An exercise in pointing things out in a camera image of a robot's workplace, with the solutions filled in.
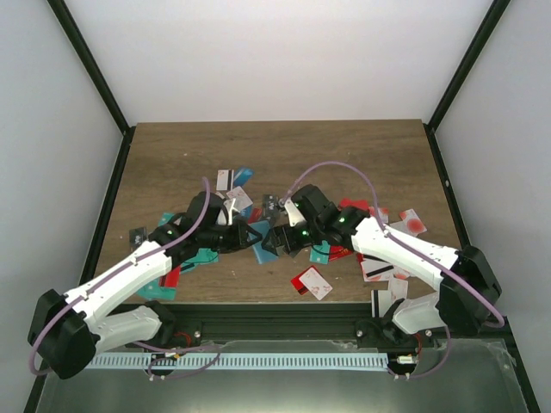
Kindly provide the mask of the blue leather card holder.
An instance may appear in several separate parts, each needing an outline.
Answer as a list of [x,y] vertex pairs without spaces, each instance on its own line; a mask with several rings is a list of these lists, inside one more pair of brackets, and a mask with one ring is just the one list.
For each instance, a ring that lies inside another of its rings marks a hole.
[[255,240],[258,238],[257,233],[262,236],[261,240],[258,240],[252,245],[254,255],[257,259],[257,263],[260,265],[275,262],[279,259],[276,249],[273,246],[270,235],[270,224],[266,220],[257,221],[250,224],[250,227],[254,230],[254,233],[250,234],[249,239]]

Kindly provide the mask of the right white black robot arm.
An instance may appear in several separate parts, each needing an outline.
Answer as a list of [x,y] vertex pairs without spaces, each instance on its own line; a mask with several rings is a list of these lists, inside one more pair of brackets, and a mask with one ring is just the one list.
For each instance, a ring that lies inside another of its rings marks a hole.
[[283,207],[285,225],[268,231],[262,241],[275,255],[292,255],[327,242],[404,269],[433,289],[418,299],[402,299],[382,325],[385,341],[400,347],[421,330],[447,327],[464,336],[505,324],[495,304],[502,293],[481,250],[436,245],[381,223],[355,206],[338,207],[316,186],[299,189]]

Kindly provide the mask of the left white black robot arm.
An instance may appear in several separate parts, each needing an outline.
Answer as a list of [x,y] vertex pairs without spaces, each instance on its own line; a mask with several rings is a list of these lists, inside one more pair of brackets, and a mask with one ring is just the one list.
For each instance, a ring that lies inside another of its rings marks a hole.
[[176,337],[176,319],[157,301],[127,312],[115,313],[115,308],[201,249],[228,254],[262,238],[245,220],[235,219],[219,196],[200,192],[186,212],[158,226],[111,269],[66,293],[43,293],[28,333],[31,355],[47,364],[45,373],[69,379],[96,355],[129,343],[169,346]]

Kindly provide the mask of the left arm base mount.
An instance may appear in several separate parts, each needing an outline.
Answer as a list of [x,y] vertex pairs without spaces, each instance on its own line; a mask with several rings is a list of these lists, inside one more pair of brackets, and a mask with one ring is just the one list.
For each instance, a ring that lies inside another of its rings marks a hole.
[[122,346],[125,348],[195,348],[201,344],[203,322],[198,317],[157,320],[146,318],[131,323]]

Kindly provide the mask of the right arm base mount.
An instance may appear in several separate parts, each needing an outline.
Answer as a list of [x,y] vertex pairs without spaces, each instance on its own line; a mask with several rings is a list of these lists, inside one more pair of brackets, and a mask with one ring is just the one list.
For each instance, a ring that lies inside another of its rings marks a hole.
[[354,324],[354,332],[359,347],[385,350],[413,350],[419,344],[422,348],[435,346],[435,339],[425,334],[409,335],[390,322],[363,318]]

